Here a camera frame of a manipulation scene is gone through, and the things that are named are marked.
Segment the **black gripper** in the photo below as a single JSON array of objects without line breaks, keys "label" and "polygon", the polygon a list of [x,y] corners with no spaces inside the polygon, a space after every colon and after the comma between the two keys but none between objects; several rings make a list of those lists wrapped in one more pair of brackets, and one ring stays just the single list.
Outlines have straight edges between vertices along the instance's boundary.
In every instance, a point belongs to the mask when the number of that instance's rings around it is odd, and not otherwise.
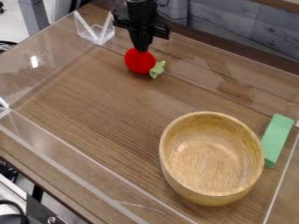
[{"label": "black gripper", "polygon": [[135,49],[143,53],[154,37],[169,39],[171,28],[158,12],[155,0],[126,0],[124,6],[112,10],[114,25],[128,30]]}]

